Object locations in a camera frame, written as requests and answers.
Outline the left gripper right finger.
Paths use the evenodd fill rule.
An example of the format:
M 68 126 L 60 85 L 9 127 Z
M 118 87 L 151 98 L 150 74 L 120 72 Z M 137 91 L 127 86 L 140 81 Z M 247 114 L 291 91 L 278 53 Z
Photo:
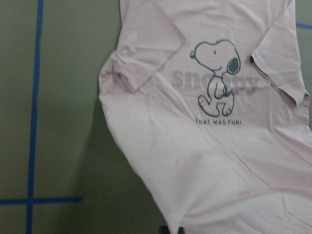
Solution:
M 184 228 L 183 227 L 179 227 L 177 234 L 185 234 Z

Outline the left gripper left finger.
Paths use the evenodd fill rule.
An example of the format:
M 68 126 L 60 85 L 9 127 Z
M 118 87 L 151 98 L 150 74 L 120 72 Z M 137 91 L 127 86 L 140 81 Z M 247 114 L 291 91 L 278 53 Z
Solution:
M 168 226 L 160 226 L 159 234 L 170 234 Z

